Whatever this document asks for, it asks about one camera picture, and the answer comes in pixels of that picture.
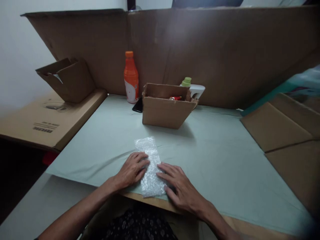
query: wooden table edge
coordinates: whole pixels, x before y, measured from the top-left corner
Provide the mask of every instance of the wooden table edge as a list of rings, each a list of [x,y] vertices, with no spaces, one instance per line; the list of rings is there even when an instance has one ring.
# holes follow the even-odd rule
[[[150,204],[152,206],[162,208],[174,213],[178,214],[184,214],[183,211],[179,210],[176,208],[172,203],[169,201],[160,199],[160,198],[154,198],[154,197],[149,197],[149,198],[143,198],[141,194],[138,193],[132,193],[132,192],[120,192],[122,196],[125,196],[127,198],[134,199],[136,201],[140,201],[143,203]],[[281,233],[275,230],[267,229],[240,219],[236,219],[233,217],[225,216],[222,215],[224,220],[237,232],[241,234],[248,235],[250,237],[253,237],[255,239],[279,239],[279,240],[284,240],[284,239],[297,239],[296,237]]]

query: table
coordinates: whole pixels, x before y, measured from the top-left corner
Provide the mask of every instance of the table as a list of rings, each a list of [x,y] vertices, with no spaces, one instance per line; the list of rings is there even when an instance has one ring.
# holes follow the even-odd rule
[[[223,215],[292,235],[312,223],[238,111],[198,106],[173,130],[142,125],[142,114],[131,108],[125,97],[109,95],[47,173],[100,186],[135,150],[135,139],[154,136],[162,160],[181,166]],[[141,192],[139,186],[129,191]]]
[[[60,215],[95,189],[94,186],[44,173],[1,224],[1,239],[35,239]],[[139,198],[139,195],[133,194],[130,197]],[[156,198],[148,199],[151,204],[156,200]],[[237,219],[226,216],[224,218],[235,230],[256,236],[257,239],[289,238],[288,235]],[[200,223],[199,231],[200,239],[215,239],[205,223]]]

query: hand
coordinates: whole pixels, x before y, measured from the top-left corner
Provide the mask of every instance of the hand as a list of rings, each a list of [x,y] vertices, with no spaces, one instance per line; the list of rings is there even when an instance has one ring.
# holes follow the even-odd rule
[[[116,190],[126,188],[141,180],[147,171],[147,168],[143,167],[150,163],[149,160],[141,159],[147,157],[148,155],[144,152],[134,152],[130,154],[117,175],[113,176],[113,183]]]
[[[158,164],[158,167],[166,174],[157,173],[157,175],[176,188],[176,194],[167,186],[164,190],[177,207],[198,215],[208,206],[208,201],[191,184],[181,167],[168,163]]]

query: bubble wrap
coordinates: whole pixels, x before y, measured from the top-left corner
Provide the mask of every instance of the bubble wrap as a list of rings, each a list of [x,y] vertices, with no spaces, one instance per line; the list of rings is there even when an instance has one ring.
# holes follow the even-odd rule
[[[164,186],[166,185],[156,173],[161,172],[157,167],[160,164],[160,156],[154,137],[138,139],[134,141],[138,152],[145,152],[149,155],[150,164],[143,178],[141,179],[141,192],[143,197],[153,197],[165,194]]]

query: orange bottle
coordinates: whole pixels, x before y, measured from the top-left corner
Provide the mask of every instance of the orange bottle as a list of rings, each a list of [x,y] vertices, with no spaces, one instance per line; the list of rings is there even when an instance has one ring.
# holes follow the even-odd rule
[[[133,52],[126,52],[126,67],[124,68],[124,83],[126,85],[127,100],[136,103],[139,98],[138,71],[133,60]]]

